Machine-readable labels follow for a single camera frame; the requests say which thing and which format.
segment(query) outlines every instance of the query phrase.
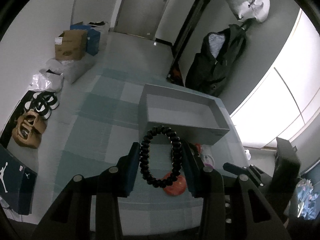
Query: sticker label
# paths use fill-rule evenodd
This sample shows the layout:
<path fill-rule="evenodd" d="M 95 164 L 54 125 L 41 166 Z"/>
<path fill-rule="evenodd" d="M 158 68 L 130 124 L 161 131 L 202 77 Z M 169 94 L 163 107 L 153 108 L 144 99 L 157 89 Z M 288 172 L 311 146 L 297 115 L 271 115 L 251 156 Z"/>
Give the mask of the sticker label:
<path fill-rule="evenodd" d="M 63 38 L 63 37 L 54 38 L 55 44 L 61 45 L 61 44 L 62 44 L 62 38 Z"/>

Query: gray box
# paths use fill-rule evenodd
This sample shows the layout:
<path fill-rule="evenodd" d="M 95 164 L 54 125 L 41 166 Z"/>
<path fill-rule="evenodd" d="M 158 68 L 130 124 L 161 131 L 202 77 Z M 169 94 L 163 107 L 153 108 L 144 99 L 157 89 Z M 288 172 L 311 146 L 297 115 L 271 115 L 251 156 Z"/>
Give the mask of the gray box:
<path fill-rule="evenodd" d="M 139 139 L 154 126 L 170 126 L 181 139 L 213 145 L 230 129 L 214 99 L 156 85 L 146 84 L 139 102 Z M 165 136 L 153 143 L 168 144 Z"/>

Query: bead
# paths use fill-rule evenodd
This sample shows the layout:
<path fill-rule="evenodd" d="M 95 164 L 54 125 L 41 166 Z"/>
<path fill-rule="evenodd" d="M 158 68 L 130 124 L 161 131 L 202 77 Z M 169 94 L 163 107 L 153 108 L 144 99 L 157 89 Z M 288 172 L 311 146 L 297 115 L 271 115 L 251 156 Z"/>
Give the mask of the bead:
<path fill-rule="evenodd" d="M 150 145 L 149 145 L 147 142 L 145 142 L 145 141 L 142 141 L 142 142 L 141 142 L 141 145 L 142 145 L 144 148 L 149 148 L 149 147 L 150 147 Z"/>
<path fill-rule="evenodd" d="M 166 134 L 168 132 L 171 131 L 171 128 L 170 127 L 165 127 L 163 130 L 162 130 L 162 134 Z"/>
<path fill-rule="evenodd" d="M 160 187 L 160 185 L 161 185 L 161 180 L 160 180 L 160 179 L 155 180 L 155 181 L 152 183 L 152 185 L 153 185 L 154 187 Z"/>
<path fill-rule="evenodd" d="M 141 146 L 140 151 L 145 152 L 145 153 L 149 153 L 150 150 L 149 150 L 149 148 Z"/>
<path fill-rule="evenodd" d="M 181 142 L 172 142 L 171 144 L 173 147 L 178 147 L 178 148 L 181 147 Z"/>
<path fill-rule="evenodd" d="M 181 159 L 182 158 L 182 154 L 181 153 L 173 152 L 172 155 L 173 155 L 174 158 L 177 158 L 177 159 Z"/>
<path fill-rule="evenodd" d="M 181 147 L 172 147 L 172 150 L 176 153 L 179 153 L 179 152 L 181 152 L 182 149 L 181 149 Z"/>
<path fill-rule="evenodd" d="M 152 134 L 152 136 L 156 136 L 157 135 L 157 127 L 153 127 L 152 128 L 151 134 Z"/>
<path fill-rule="evenodd" d="M 165 180 L 165 183 L 167 184 L 167 186 L 171 186 L 171 185 L 172 185 L 172 178 L 171 178 L 171 177 L 168 177 L 168 178 Z"/>
<path fill-rule="evenodd" d="M 147 136 L 148 136 L 148 138 L 149 138 L 150 140 L 153 139 L 153 135 L 152 135 L 151 130 L 147 131 Z"/>
<path fill-rule="evenodd" d="M 178 163 L 172 163 L 172 167 L 178 171 L 181 170 L 181 165 Z"/>
<path fill-rule="evenodd" d="M 140 158 L 140 162 L 142 163 L 142 164 L 145 164 L 145 165 L 147 165 L 147 164 L 149 164 L 149 160 L 146 160 L 145 158 Z"/>
<path fill-rule="evenodd" d="M 182 160 L 181 160 L 181 159 L 175 158 L 175 157 L 172 159 L 172 161 L 173 161 L 173 163 L 175 163 L 175 164 L 181 164 L 181 163 L 182 163 Z"/>
<path fill-rule="evenodd" d="M 144 169 L 144 170 L 148 170 L 149 169 L 149 165 L 147 164 L 143 164 L 143 163 L 140 163 L 140 168 Z"/>
<path fill-rule="evenodd" d="M 143 140 L 144 140 L 146 143 L 150 143 L 150 142 L 151 142 L 151 140 L 149 139 L 149 137 L 146 136 L 146 135 L 143 137 Z"/>
<path fill-rule="evenodd" d="M 148 159 L 149 158 L 149 154 L 147 153 L 144 153 L 144 152 L 140 152 L 140 156 L 145 158 L 145 159 Z"/>
<path fill-rule="evenodd" d="M 166 133 L 166 136 L 168 136 L 168 137 L 177 136 L 177 133 L 175 131 L 170 131 L 170 132 Z"/>
<path fill-rule="evenodd" d="M 140 173 L 148 175 L 148 174 L 150 174 L 150 171 L 149 170 L 140 169 Z"/>
<path fill-rule="evenodd" d="M 172 173 L 170 174 L 170 177 L 171 177 L 173 182 L 178 180 L 178 178 L 175 175 L 173 175 Z"/>
<path fill-rule="evenodd" d="M 142 174 L 143 174 L 143 175 L 149 175 L 149 174 L 150 174 L 150 171 L 149 171 L 149 170 L 142 170 Z"/>
<path fill-rule="evenodd" d="M 180 175 L 180 171 L 176 170 L 175 168 L 172 169 L 172 174 L 174 176 L 179 176 Z"/>
<path fill-rule="evenodd" d="M 178 136 L 169 137 L 169 140 L 172 142 L 178 142 L 180 141 L 180 138 Z"/>
<path fill-rule="evenodd" d="M 166 179 L 164 179 L 164 180 L 161 181 L 160 187 L 161 188 L 165 188 L 166 186 L 167 186 Z"/>
<path fill-rule="evenodd" d="M 145 180 L 151 180 L 151 179 L 152 179 L 152 175 L 150 175 L 150 174 L 148 174 L 148 175 L 143 174 L 142 178 L 145 179 Z"/>
<path fill-rule="evenodd" d="M 157 127 L 157 129 L 156 129 L 157 134 L 160 134 L 160 133 L 161 133 L 162 128 L 163 128 L 163 125 L 159 125 L 159 126 Z"/>
<path fill-rule="evenodd" d="M 152 185 L 155 180 L 156 180 L 156 179 L 152 177 L 152 179 L 147 180 L 147 183 L 148 183 L 149 185 Z"/>

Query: gray floor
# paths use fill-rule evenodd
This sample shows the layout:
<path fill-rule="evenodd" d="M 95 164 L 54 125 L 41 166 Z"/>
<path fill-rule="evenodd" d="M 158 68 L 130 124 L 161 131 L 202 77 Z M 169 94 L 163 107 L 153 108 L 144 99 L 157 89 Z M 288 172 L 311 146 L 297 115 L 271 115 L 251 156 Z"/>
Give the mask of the gray floor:
<path fill-rule="evenodd" d="M 106 123 L 105 127 L 100 127 L 100 130 L 96 130 L 97 122 L 92 121 L 84 122 L 87 126 L 82 127 L 81 121 L 85 117 L 79 116 L 80 110 L 88 96 L 117 98 L 118 102 L 127 104 L 126 106 L 136 105 L 140 99 L 139 93 L 142 92 L 141 85 L 147 82 L 149 78 L 165 82 L 165 77 L 172 61 L 172 54 L 170 47 L 166 45 L 157 43 L 155 46 L 153 41 L 111 33 L 106 51 L 99 52 L 95 58 L 97 60 L 96 65 L 84 76 L 72 85 L 67 82 L 64 83 L 60 95 L 60 106 L 52 112 L 48 120 L 47 130 L 42 136 L 42 142 L 38 149 L 19 147 L 13 139 L 9 143 L 9 151 L 38 173 L 32 202 L 32 213 L 22 217 L 13 214 L 16 220 L 22 219 L 25 222 L 39 223 L 52 201 L 65 185 L 64 182 L 69 181 L 71 178 L 69 174 L 64 174 L 64 171 L 70 169 L 62 169 L 60 164 L 68 163 L 69 166 L 78 168 L 86 176 L 90 171 L 101 172 L 108 168 L 111 163 L 116 163 L 119 156 L 112 154 L 115 144 L 111 143 L 108 147 L 103 145 L 103 139 L 107 133 L 110 135 L 111 142 L 115 142 L 117 135 L 122 134 L 126 138 L 124 141 L 127 143 L 120 144 L 121 148 L 118 149 L 118 152 L 121 152 L 122 155 L 128 153 L 132 142 L 138 140 L 137 123 L 131 122 L 130 124 L 129 121 L 127 122 L 129 127 L 123 127 L 121 124 L 109 125 Z M 129 73 L 127 75 L 129 82 L 114 79 L 113 75 L 117 73 Z M 122 119 L 130 117 L 132 115 L 122 114 Z M 91 153 L 89 159 L 96 162 L 84 162 L 81 164 L 81 160 L 87 161 L 87 159 L 81 158 L 84 152 L 82 151 L 81 153 L 81 149 L 74 148 L 75 144 L 73 143 L 66 144 L 68 140 L 72 140 L 72 138 L 69 138 L 72 130 L 84 131 L 83 134 L 79 134 L 80 141 L 86 139 L 86 142 L 93 142 L 90 143 L 87 150 Z M 91 130 L 97 131 L 100 136 L 97 138 L 97 134 L 90 134 Z"/>
<path fill-rule="evenodd" d="M 165 81 L 172 62 L 169 46 L 111 33 L 106 50 L 95 58 L 96 65 L 78 81 L 73 85 L 65 82 L 60 106 L 48 121 L 39 149 L 19 147 L 13 140 L 9 143 L 9 151 L 38 173 L 32 213 L 16 216 L 17 220 L 39 223 L 74 175 L 98 175 L 128 154 L 132 142 L 138 141 L 138 102 L 144 84 L 175 87 L 203 96 Z M 223 138 L 208 148 L 215 159 L 215 168 L 223 174 L 225 162 L 247 166 L 228 112 L 221 100 L 211 99 L 230 127 Z M 153 145 L 152 153 L 151 171 L 162 178 L 170 171 L 170 149 L 166 145 Z M 170 197 L 162 189 L 147 185 L 138 173 L 130 197 L 119 198 L 119 209 L 124 235 L 169 233 L 199 226 L 202 199 L 192 198 L 188 191 Z M 95 230 L 95 198 L 91 230 Z"/>

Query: door frame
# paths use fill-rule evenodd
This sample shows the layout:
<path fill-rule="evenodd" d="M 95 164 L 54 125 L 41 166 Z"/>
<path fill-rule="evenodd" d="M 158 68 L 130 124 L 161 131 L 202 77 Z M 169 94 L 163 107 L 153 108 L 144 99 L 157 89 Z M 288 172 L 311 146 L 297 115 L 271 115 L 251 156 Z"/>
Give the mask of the door frame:
<path fill-rule="evenodd" d="M 113 29 L 113 31 L 116 32 L 116 33 L 122 33 L 122 32 L 117 31 L 117 30 L 116 30 L 116 27 L 117 27 L 117 25 L 118 25 L 119 16 L 120 16 L 120 14 L 121 14 L 124 1 L 125 1 L 125 0 L 121 0 L 121 4 L 120 4 L 119 10 L 118 10 L 117 17 L 116 17 L 115 27 L 114 27 L 114 29 Z M 168 6 L 169 1 L 170 1 L 170 0 L 167 0 L 167 1 L 166 1 L 165 5 L 164 5 L 164 8 L 163 8 L 163 10 L 162 10 L 162 12 L 161 12 L 161 14 L 159 15 L 159 18 L 158 18 L 158 20 L 157 20 L 156 27 L 155 27 L 154 30 L 153 30 L 154 35 L 153 35 L 152 38 L 148 39 L 148 38 L 146 38 L 146 37 L 137 36 L 137 35 L 134 35 L 134 34 L 131 34 L 131 33 L 124 33 L 124 34 L 132 35 L 132 36 L 137 36 L 137 37 L 140 37 L 140 38 L 144 38 L 144 39 L 146 39 L 146 40 L 152 40 L 152 41 L 154 41 L 155 38 L 156 38 L 156 36 L 155 36 L 155 35 L 156 35 L 156 31 L 157 31 L 157 29 L 158 29 L 158 27 L 159 27 L 159 24 L 160 24 L 161 19 L 162 19 L 162 17 L 163 17 L 164 11 L 165 11 L 165 9 L 166 9 L 167 6 Z"/>
<path fill-rule="evenodd" d="M 186 20 L 183 23 L 183 26 L 180 29 L 180 32 L 177 36 L 177 39 L 172 46 L 172 53 L 174 60 L 172 62 L 172 66 L 176 66 L 180 57 L 188 44 L 188 41 L 196 28 L 202 13 L 204 12 L 205 8 L 209 4 L 211 0 L 195 0 L 193 3 Z"/>

